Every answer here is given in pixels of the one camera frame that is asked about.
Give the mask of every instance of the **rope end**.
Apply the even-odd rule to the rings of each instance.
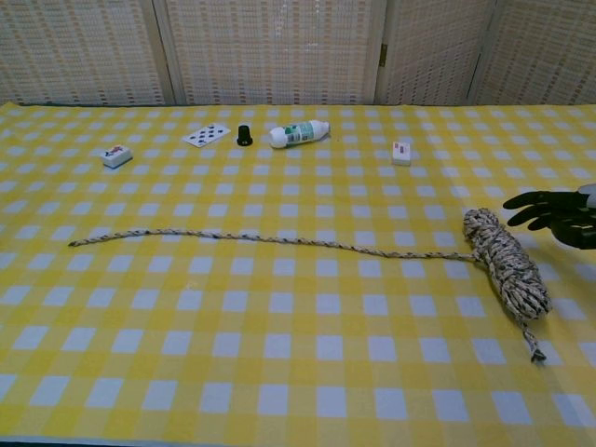
[[[532,363],[536,363],[537,361],[544,361],[546,359],[547,359],[547,356],[545,356],[540,349],[536,349],[532,353]]]

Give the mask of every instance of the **small white box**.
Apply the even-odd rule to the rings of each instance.
[[[393,142],[391,162],[394,165],[410,166],[412,158],[410,155],[410,144],[408,142]]]
[[[108,168],[115,169],[132,159],[132,152],[127,146],[113,146],[110,150],[100,155],[102,162]]]

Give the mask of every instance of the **yellow checkered tablecloth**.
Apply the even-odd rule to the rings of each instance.
[[[276,125],[328,120],[288,150]],[[182,136],[232,130],[197,149]],[[249,124],[250,147],[234,141]],[[0,108],[0,437],[263,446],[596,441],[596,257],[516,236],[549,360],[472,264],[192,237],[182,227],[468,252],[462,217],[594,181],[596,107]],[[410,168],[391,165],[410,142]],[[113,144],[134,159],[104,168]]]

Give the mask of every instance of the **black bottle cap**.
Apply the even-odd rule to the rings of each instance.
[[[250,146],[252,144],[251,129],[248,126],[238,126],[238,138],[236,142],[240,146]]]

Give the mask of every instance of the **coiled rope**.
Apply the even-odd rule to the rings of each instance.
[[[74,240],[68,245],[82,245],[106,242],[124,237],[153,235],[195,236],[211,239],[251,240],[276,244],[309,245],[357,253],[399,259],[452,259],[456,261],[483,264],[496,288],[506,310],[516,319],[523,336],[530,346],[532,361],[545,360],[535,336],[527,322],[547,314],[552,308],[549,294],[542,282],[536,264],[530,259],[520,242],[499,222],[494,213],[486,208],[470,210],[464,217],[464,234],[471,243],[471,254],[457,252],[427,251],[423,253],[384,251],[376,248],[348,245],[335,241],[307,239],[303,237],[263,237],[251,234],[232,234],[202,230],[161,228],[155,230],[130,230],[99,237]]]

